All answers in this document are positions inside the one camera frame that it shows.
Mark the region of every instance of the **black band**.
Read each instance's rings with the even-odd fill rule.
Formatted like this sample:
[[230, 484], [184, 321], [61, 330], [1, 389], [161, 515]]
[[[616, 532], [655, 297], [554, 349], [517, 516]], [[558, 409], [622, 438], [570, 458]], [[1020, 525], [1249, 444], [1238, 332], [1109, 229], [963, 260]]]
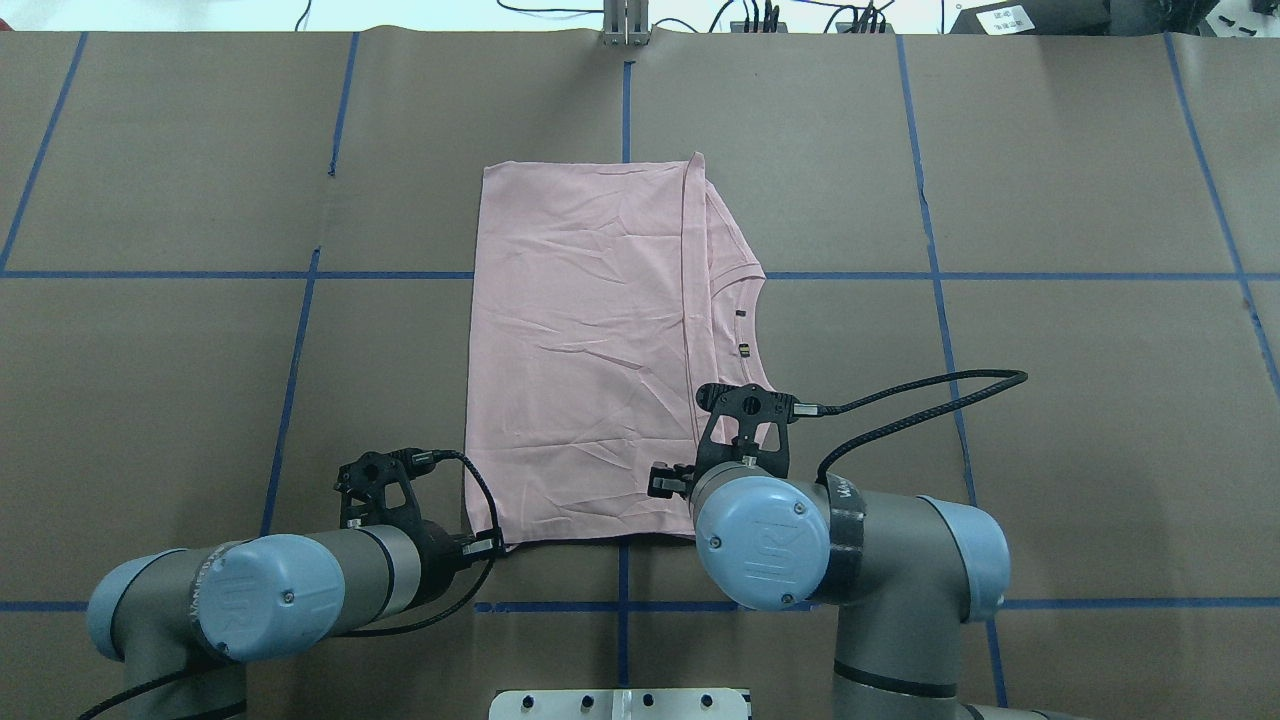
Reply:
[[174, 717], [174, 720], [227, 720], [228, 717], [236, 717], [247, 710], [248, 703], [242, 700], [237, 703], [228, 705], [227, 707], [209, 710], [197, 715], [183, 715], [182, 717]]
[[845, 605], [852, 600], [854, 583], [863, 566], [867, 503], [854, 483], [838, 475], [829, 477], [827, 496], [831, 506], [831, 556], [827, 574], [809, 598], [827, 605]]
[[876, 673], [868, 673], [865, 670], [859, 670], [858, 667], [851, 667], [841, 661], [836, 661], [836, 674], [846, 680], [852, 680], [860, 685], [867, 685], [869, 688], [876, 688], [878, 691], [910, 694], [915, 697], [932, 697], [932, 698], [951, 698], [956, 696], [955, 683], [950, 685], [938, 685], [933, 683], [916, 683], [914, 680], [900, 680], [897, 678], [886, 678], [884, 675], [877, 675]]

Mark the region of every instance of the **robotic arm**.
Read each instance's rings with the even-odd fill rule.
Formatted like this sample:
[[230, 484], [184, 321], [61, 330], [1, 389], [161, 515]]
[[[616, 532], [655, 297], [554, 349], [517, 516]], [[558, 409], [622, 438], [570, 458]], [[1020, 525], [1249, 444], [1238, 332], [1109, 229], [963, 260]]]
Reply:
[[[787, 425], [881, 397], [951, 382], [1004, 382], [905, 418], [837, 448], [817, 482], [787, 480]], [[732, 600], [785, 610], [801, 600], [840, 606], [835, 660], [836, 720], [1070, 720], [1053, 712], [974, 707], [956, 700], [960, 626], [989, 620], [1009, 585], [1009, 547], [977, 507], [927, 496], [859, 491], [827, 473], [836, 457], [891, 432], [989, 397], [1025, 373], [970, 372], [899, 386], [849, 406], [799, 402], [759, 386], [705, 384], [698, 405], [710, 419], [692, 466], [654, 464], [649, 495], [689, 501], [698, 555]], [[737, 421], [730, 443], [713, 439], [721, 418]], [[778, 450], [759, 447], [773, 424]]]
[[[489, 502], [493, 529], [451, 536], [422, 519], [411, 480], [460, 460]], [[404, 503], [389, 506], [399, 486]], [[302, 652], [326, 637], [408, 632], [443, 620], [475, 596], [504, 553], [497, 509], [480, 474], [454, 451], [366, 452], [338, 470], [342, 529], [275, 534], [202, 550], [169, 550], [111, 570], [88, 603], [99, 652], [124, 662], [131, 717], [239, 717], [244, 664]], [[454, 574], [485, 560], [449, 609], [410, 625], [358, 630], [439, 598]]]

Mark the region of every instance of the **folded garment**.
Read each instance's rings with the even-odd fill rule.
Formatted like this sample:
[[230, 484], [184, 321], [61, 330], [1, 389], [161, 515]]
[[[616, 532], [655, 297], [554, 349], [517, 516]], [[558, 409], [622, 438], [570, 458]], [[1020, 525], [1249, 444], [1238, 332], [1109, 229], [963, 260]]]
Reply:
[[[701, 155], [485, 169], [466, 450], [507, 542], [692, 533], [649, 468], [694, 461], [699, 386], [768, 387], [763, 284]], [[471, 484], [466, 501], [488, 528]]]

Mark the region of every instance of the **white label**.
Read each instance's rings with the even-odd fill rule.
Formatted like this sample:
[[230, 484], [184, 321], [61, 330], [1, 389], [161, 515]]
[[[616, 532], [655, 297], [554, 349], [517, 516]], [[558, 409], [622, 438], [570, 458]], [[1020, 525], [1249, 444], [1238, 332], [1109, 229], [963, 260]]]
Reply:
[[978, 13], [978, 22], [982, 23], [982, 29], [987, 31], [987, 35], [1012, 35], [1036, 29], [1036, 23], [1032, 22], [1021, 5]]

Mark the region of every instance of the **light blue cap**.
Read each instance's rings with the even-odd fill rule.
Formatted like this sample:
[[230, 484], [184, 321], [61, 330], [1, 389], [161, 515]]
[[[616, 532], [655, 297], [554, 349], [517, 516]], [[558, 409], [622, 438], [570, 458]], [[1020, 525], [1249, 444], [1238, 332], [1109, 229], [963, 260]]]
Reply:
[[111, 624], [115, 623], [115, 609], [120, 605], [120, 598], [129, 589], [133, 578], [137, 578], [156, 560], [173, 552], [182, 552], [184, 547], [175, 547], [146, 557], [138, 557], [122, 562], [93, 588], [93, 594], [88, 598], [88, 610], [84, 612], [84, 623], [88, 625], [88, 639], [93, 641], [97, 648], [108, 660], [124, 660], [111, 641]]
[[969, 616], [965, 623], [980, 623], [996, 616], [1009, 589], [1009, 543], [1005, 532], [991, 515], [972, 505], [919, 496], [942, 515], [960, 548], [969, 575]]
[[196, 621], [221, 655], [284, 657], [324, 639], [347, 583], [329, 548], [302, 536], [266, 536], [212, 562], [196, 589]]
[[748, 475], [716, 488], [694, 533], [707, 574], [753, 610], [785, 610], [827, 573], [831, 530], [822, 511], [778, 478]]

